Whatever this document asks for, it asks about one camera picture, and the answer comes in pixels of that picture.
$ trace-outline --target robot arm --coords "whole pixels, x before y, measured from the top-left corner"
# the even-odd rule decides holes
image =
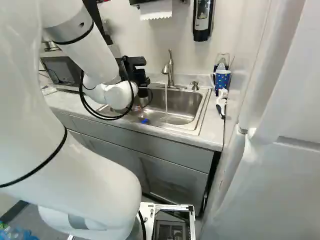
[[[42,0],[43,29],[85,72],[83,92],[100,104],[124,109],[132,100],[116,59],[81,0]],[[134,96],[138,86],[131,81]]]
[[[46,28],[67,24],[83,9],[81,0],[41,4]],[[62,232],[124,240],[137,219],[139,180],[79,144],[46,104],[38,83],[41,29],[38,0],[1,2],[0,191],[52,210],[45,216],[51,223],[59,218],[53,227]],[[90,77],[87,88],[118,76],[117,63],[98,32],[93,25],[86,37],[60,44]]]

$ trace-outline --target wall-mounted soap dispenser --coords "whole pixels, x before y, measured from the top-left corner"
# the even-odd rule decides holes
[[[193,40],[204,42],[213,30],[215,0],[194,0],[193,4]]]

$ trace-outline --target gray countertop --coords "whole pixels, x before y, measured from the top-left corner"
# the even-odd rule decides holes
[[[152,82],[157,83],[165,83],[167,81],[166,76],[162,75],[153,75],[150,76],[150,78]],[[212,87],[211,77],[209,75],[178,75],[175,78],[176,84],[189,84],[191,81],[199,81],[200,88],[201,86]],[[98,118],[95,118],[85,110],[80,101],[79,95],[76,93],[57,91],[46,95],[44,98],[50,108],[52,108],[52,110],[60,113],[66,113],[72,116],[104,123],[106,125],[116,126],[208,150],[219,152],[222,151],[224,139],[224,121],[220,118],[217,112],[217,97],[215,96],[214,91],[212,91],[210,95],[201,131],[198,136],[167,130],[156,126],[145,125],[137,122],[130,122],[125,119],[118,119],[114,121],[100,120]],[[94,109],[102,106],[102,104],[94,102],[87,96],[86,100]]]

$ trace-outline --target sink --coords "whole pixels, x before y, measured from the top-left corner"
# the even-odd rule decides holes
[[[149,94],[146,103],[141,103],[140,98],[136,96],[132,110],[122,118],[123,120],[199,135],[211,88],[201,87],[198,91],[191,90],[191,87],[168,88],[167,113],[164,84],[151,83],[148,89],[152,92],[152,99]],[[126,109],[116,111],[109,105],[104,105],[96,111],[107,116],[117,116]]]

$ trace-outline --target water stream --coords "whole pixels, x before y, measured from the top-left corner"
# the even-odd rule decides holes
[[[168,85],[164,84],[165,91],[165,122],[168,123]]]

